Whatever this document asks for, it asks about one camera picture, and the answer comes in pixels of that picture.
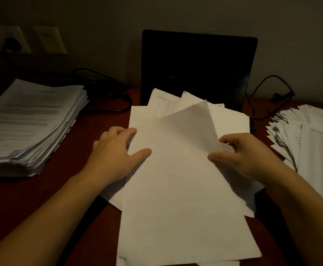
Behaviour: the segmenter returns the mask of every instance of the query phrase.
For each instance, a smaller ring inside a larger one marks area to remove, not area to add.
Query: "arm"
[[[228,134],[219,141],[236,152],[213,152],[208,159],[228,163],[270,189],[304,263],[323,265],[323,198],[253,135]]]
[[[136,131],[111,127],[104,132],[83,170],[0,242],[0,265],[55,265],[101,190],[151,154],[150,149],[127,154],[126,142]]]

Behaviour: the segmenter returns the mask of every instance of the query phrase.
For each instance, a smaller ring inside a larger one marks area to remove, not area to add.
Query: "black laptop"
[[[257,38],[144,30],[141,105],[154,88],[241,111]]]

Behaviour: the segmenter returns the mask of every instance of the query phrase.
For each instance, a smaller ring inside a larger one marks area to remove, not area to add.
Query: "forearm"
[[[55,265],[102,188],[82,175],[72,177],[0,242],[0,265]]]
[[[270,185],[288,228],[307,265],[323,265],[323,198],[296,172],[284,168]]]

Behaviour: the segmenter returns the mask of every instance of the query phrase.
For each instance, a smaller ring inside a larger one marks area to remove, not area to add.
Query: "switch plate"
[[[57,27],[35,26],[34,30],[41,41],[45,53],[67,54]]]
[[[31,50],[26,43],[25,37],[18,26],[3,26],[0,25],[0,51],[2,50],[2,45],[5,44],[5,38],[13,37],[21,45],[21,50],[18,53],[31,53]]]

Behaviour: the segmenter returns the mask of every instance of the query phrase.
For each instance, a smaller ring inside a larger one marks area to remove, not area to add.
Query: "plug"
[[[21,48],[22,47],[21,47],[21,44],[19,43],[19,41],[13,37],[5,38],[5,44],[2,45],[2,51],[6,51],[6,50],[10,49],[15,52],[20,52]]]

